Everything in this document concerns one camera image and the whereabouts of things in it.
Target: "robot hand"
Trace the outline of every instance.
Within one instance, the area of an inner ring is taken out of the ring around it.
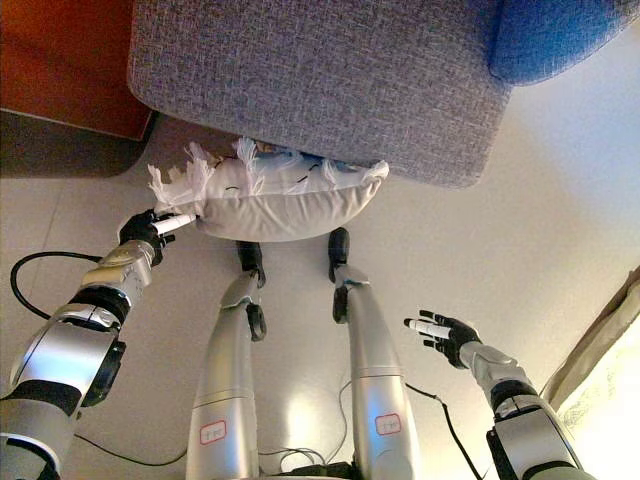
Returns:
[[[456,368],[467,368],[460,359],[460,349],[468,342],[482,343],[478,333],[460,320],[438,313],[420,310],[420,316],[426,317],[426,319],[406,318],[405,326],[428,337],[424,341],[424,346],[434,348],[442,353],[451,365]]]
[[[158,229],[154,223],[167,220],[170,217],[173,217],[173,214],[168,213],[157,216],[153,209],[134,215],[120,229],[120,233],[118,234],[120,245],[123,245],[129,240],[142,240],[147,242],[153,247],[155,253],[153,262],[151,263],[151,266],[155,267],[162,262],[162,249],[166,247],[168,243],[173,242],[176,236],[158,233]]]

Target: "label sticker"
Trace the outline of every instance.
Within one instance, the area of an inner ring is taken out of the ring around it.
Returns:
[[[200,445],[208,445],[227,436],[227,422],[220,420],[200,429]]]
[[[376,418],[376,432],[378,435],[391,435],[402,431],[400,417],[396,413]]]

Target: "wooden cabinet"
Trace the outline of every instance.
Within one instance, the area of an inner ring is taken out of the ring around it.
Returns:
[[[132,0],[3,0],[2,108],[141,140],[127,88]]]

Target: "black glove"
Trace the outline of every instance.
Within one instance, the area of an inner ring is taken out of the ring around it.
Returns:
[[[142,240],[147,242],[153,247],[154,257],[151,266],[155,267],[162,261],[162,249],[167,246],[169,242],[173,242],[175,235],[158,235],[158,231],[152,225],[153,222],[159,220],[166,220],[171,217],[172,214],[166,214],[158,217],[153,209],[149,209],[146,212],[134,215],[125,223],[124,227],[120,229],[119,238],[120,245],[128,242],[129,240]]]
[[[415,320],[416,322],[424,322],[451,329],[449,331],[448,338],[440,338],[420,333],[420,335],[430,337],[429,340],[425,340],[423,342],[424,346],[435,348],[436,351],[447,357],[449,363],[454,367],[466,368],[460,360],[460,347],[468,342],[482,343],[475,329],[460,320],[456,320],[455,318],[448,318],[444,315],[429,312],[427,310],[420,310],[420,316],[426,318],[417,319]],[[411,318],[407,318],[405,319],[404,324],[409,327],[412,320],[413,319]]]

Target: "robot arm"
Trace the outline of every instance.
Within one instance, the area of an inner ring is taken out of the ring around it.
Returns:
[[[405,325],[427,337],[424,345],[456,368],[471,370],[494,412],[487,443],[501,480],[586,480],[566,430],[538,396],[517,360],[484,345],[477,332],[454,318],[420,311]]]
[[[155,220],[149,210],[127,222],[120,246],[84,276],[14,364],[13,390],[0,400],[3,480],[59,478],[80,408],[109,393],[126,348],[120,329],[173,240]]]

